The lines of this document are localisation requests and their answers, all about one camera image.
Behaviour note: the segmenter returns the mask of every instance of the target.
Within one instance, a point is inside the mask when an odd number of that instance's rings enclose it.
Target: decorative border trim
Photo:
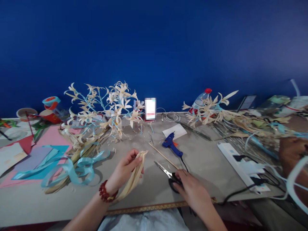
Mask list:
[[[215,197],[212,197],[212,203],[216,204],[217,200]],[[128,209],[118,209],[118,210],[111,210],[106,213],[106,216],[113,216],[118,214],[126,214],[126,213],[136,213],[136,212],[146,212],[146,211],[153,211],[153,210],[163,210],[163,209],[171,209],[177,207],[188,207],[186,201],[181,202],[173,202],[173,203],[166,203],[166,204],[157,204],[157,205],[149,205],[149,206],[140,206]]]

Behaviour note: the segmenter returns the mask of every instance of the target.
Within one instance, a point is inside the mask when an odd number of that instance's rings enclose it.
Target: gray tabletop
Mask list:
[[[115,148],[116,153],[111,152],[110,158],[94,165],[96,175],[90,185],[80,186],[70,183],[59,192],[48,195],[44,194],[44,189],[39,183],[0,189],[0,227],[72,219],[98,191],[100,184],[110,177],[119,160],[132,148],[149,151],[144,162],[145,174],[132,193],[119,203],[112,205],[109,210],[183,201],[180,195],[171,190],[167,176],[154,164],[154,160],[156,159],[170,172],[176,169],[148,144],[149,134],[151,134],[155,147],[178,167],[184,168],[171,149],[162,147],[165,139],[162,131],[174,125],[176,124],[162,122],[159,118],[152,123],[154,134],[145,124],[142,134],[138,128],[134,129],[138,133],[134,133],[130,127],[125,127],[124,133],[129,139],[123,136],[126,140],[122,142],[116,144],[110,142],[110,137],[101,149],[112,151]],[[218,138],[216,132],[209,126],[198,127],[197,130],[212,139]],[[243,181],[218,149],[218,141],[209,142],[187,132],[188,134],[176,139],[175,142],[179,143],[178,149],[184,153],[183,159],[188,170],[205,185],[212,197],[222,202],[228,194],[245,188]],[[279,189],[269,187],[271,192],[257,195],[246,191],[233,196],[230,200],[256,199],[283,194]]]

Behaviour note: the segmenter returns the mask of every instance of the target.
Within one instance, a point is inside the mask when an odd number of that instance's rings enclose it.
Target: plug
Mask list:
[[[234,159],[237,161],[237,162],[240,162],[243,158],[245,158],[244,155],[233,155]]]
[[[251,176],[250,178],[252,179],[252,181],[253,181],[253,182],[255,183],[255,185],[257,185],[257,186],[260,186],[260,185],[262,185],[262,184],[268,182],[268,181],[265,180],[265,179],[259,179],[259,178],[256,178],[256,177],[254,177],[254,176]]]

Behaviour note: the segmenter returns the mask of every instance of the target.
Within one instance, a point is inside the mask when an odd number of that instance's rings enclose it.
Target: white power strip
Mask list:
[[[224,154],[225,158],[229,161],[231,166],[234,168],[234,170],[237,172],[237,174],[240,176],[240,178],[244,181],[246,186],[254,184],[253,180],[250,177],[256,177],[260,179],[260,177],[257,174],[246,173],[245,169],[243,168],[243,163],[247,163],[248,161],[245,161],[244,159],[242,159],[241,161],[237,161],[233,156],[235,155],[240,156],[240,154],[238,154],[238,152],[232,147],[231,144],[218,143],[217,146],[222,152],[222,154]],[[261,194],[261,192],[270,191],[269,187],[266,186],[265,184],[262,184],[260,186],[254,186],[250,188],[250,190],[257,194]]]

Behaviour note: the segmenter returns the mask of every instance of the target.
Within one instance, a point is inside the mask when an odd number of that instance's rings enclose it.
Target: glue gun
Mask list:
[[[178,157],[182,157],[183,152],[181,152],[180,150],[178,150],[176,148],[177,143],[173,142],[173,138],[174,138],[174,133],[170,133],[170,135],[168,135],[168,137],[165,139],[165,141],[163,142],[163,146],[165,148],[171,148],[174,153],[178,156]]]

